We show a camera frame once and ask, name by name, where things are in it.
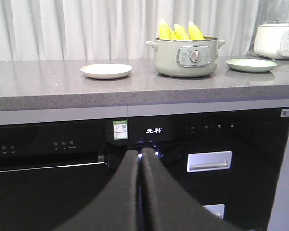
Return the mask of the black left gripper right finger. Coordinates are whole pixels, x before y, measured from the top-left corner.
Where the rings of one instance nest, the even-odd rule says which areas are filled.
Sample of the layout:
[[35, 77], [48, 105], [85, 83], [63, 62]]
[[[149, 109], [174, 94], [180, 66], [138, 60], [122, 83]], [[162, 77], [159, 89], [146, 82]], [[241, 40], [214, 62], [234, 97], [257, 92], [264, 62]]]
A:
[[141, 194], [147, 231], [237, 231], [209, 212], [170, 175], [152, 148], [141, 150]]

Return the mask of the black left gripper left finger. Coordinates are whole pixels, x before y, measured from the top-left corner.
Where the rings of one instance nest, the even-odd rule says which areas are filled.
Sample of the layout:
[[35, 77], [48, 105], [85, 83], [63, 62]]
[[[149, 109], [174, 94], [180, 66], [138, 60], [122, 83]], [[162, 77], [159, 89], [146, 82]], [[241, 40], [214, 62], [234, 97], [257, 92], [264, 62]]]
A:
[[138, 230], [138, 172], [138, 152], [128, 150], [114, 176], [97, 197], [56, 230]]

